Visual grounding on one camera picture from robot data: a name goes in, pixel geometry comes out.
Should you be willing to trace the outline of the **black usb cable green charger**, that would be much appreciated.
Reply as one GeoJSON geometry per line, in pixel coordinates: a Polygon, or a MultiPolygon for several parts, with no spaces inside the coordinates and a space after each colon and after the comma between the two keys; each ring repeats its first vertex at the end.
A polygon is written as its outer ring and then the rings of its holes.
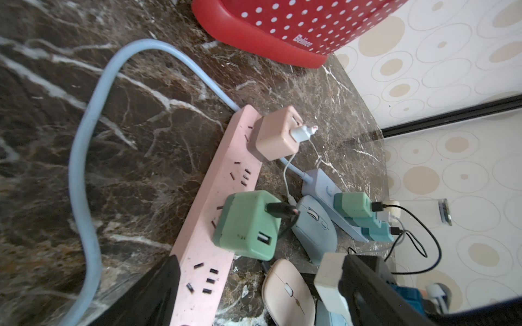
{"type": "Polygon", "coordinates": [[[280,230],[278,238],[282,239],[297,223],[300,211],[296,206],[286,204],[284,202],[272,202],[266,205],[265,211],[275,218],[290,220],[290,223],[284,230],[280,230]]]}

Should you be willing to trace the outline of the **teal charger on blue strip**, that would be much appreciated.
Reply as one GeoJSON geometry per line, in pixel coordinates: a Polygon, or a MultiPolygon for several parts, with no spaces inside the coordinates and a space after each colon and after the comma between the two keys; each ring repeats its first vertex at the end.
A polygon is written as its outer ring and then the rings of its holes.
{"type": "Polygon", "coordinates": [[[394,235],[391,233],[390,224],[382,222],[379,228],[362,228],[362,234],[369,241],[393,243],[394,235]]]}

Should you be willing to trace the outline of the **tan charger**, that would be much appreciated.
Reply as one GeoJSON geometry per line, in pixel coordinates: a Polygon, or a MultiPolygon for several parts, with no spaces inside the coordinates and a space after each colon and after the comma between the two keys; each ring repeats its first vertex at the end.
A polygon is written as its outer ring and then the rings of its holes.
{"type": "Polygon", "coordinates": [[[299,142],[290,131],[303,124],[293,106],[274,111],[255,122],[247,149],[261,162],[291,156],[298,152],[299,142]]]}

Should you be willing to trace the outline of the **blue mouse near strip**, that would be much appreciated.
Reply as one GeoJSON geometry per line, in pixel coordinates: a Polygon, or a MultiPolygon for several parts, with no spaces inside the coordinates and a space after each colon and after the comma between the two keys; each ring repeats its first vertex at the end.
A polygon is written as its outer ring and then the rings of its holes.
{"type": "Polygon", "coordinates": [[[297,203],[300,212],[292,232],[304,247],[311,263],[321,264],[325,253],[337,250],[337,233],[323,206],[312,196],[303,196],[297,203]]]}

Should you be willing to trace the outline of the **green charger on blue strip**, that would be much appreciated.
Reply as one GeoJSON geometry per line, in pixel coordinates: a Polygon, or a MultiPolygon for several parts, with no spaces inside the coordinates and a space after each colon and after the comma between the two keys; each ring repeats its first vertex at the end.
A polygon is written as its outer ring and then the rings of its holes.
{"type": "Polygon", "coordinates": [[[334,209],[345,218],[371,218],[372,201],[365,192],[342,192],[334,195],[334,209]]]}

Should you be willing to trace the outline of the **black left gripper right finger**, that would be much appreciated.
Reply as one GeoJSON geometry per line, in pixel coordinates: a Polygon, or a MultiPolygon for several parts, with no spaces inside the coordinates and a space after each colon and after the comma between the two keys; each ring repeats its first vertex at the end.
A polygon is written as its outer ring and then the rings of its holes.
{"type": "Polygon", "coordinates": [[[354,325],[433,325],[356,255],[345,256],[338,290],[354,325]]]}

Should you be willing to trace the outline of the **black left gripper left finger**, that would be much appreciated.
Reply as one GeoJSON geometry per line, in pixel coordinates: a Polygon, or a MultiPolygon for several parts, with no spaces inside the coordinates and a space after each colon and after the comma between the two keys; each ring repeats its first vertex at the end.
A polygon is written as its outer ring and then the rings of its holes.
{"type": "Polygon", "coordinates": [[[169,325],[180,277],[178,258],[162,259],[91,325],[169,325]]]}

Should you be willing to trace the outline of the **glass jar with powder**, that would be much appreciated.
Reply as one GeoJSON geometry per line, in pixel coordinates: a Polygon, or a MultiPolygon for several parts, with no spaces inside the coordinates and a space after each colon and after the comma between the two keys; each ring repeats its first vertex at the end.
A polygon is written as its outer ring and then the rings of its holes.
{"type": "Polygon", "coordinates": [[[385,205],[398,205],[412,212],[428,228],[433,229],[442,225],[452,226],[449,202],[446,198],[420,198],[415,200],[388,200],[385,205]]]}

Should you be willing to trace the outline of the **red polka dot toaster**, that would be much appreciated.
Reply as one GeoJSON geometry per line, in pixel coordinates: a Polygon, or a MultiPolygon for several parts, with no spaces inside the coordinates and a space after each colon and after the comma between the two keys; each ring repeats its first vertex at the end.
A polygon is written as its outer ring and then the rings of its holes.
{"type": "Polygon", "coordinates": [[[192,12],[219,42],[317,69],[403,5],[401,0],[194,0],[192,12]]]}

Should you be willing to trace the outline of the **black right frame post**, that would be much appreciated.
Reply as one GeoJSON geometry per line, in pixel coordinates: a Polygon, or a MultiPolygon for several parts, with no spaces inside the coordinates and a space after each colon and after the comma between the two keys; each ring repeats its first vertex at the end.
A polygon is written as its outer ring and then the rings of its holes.
{"type": "Polygon", "coordinates": [[[521,95],[515,95],[505,99],[499,99],[473,107],[467,107],[456,111],[450,111],[445,114],[434,115],[432,117],[407,122],[397,126],[391,126],[382,129],[381,131],[383,137],[386,139],[404,134],[416,133],[431,128],[438,128],[450,124],[467,122],[468,120],[484,118],[491,115],[504,114],[506,112],[518,110],[520,108],[521,95]]]}

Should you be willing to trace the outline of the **light blue power strip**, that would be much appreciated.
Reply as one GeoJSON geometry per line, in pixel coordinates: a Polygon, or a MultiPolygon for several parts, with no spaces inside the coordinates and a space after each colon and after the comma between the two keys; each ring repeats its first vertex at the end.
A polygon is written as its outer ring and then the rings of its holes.
{"type": "Polygon", "coordinates": [[[353,240],[368,243],[369,240],[363,235],[362,229],[351,225],[334,209],[334,196],[340,194],[341,190],[333,180],[320,168],[307,171],[306,174],[308,177],[303,182],[302,195],[314,197],[325,209],[332,222],[351,236],[353,240]]]}

